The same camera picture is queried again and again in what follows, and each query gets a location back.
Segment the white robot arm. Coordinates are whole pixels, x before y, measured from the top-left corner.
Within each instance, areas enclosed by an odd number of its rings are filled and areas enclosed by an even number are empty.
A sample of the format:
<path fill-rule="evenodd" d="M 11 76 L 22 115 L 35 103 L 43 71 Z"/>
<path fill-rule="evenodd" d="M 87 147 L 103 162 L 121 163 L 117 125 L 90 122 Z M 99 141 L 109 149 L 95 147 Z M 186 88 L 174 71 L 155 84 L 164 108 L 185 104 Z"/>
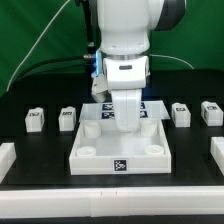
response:
<path fill-rule="evenodd" d="M 101 45 L 92 96 L 103 102 L 110 94 L 117 128 L 136 131 L 142 89 L 150 75 L 149 32 L 174 28 L 185 14 L 186 0 L 97 0 L 96 6 Z"/>

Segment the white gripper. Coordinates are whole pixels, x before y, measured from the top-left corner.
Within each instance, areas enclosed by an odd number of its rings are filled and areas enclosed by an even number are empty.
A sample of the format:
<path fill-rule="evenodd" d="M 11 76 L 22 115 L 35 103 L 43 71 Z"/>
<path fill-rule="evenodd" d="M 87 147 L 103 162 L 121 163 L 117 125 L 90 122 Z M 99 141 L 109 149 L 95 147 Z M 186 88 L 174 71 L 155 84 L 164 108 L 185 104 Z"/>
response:
<path fill-rule="evenodd" d="M 104 59 L 108 90 L 111 92 L 117 128 L 136 131 L 140 125 L 142 89 L 149 71 L 147 56 L 132 60 Z"/>

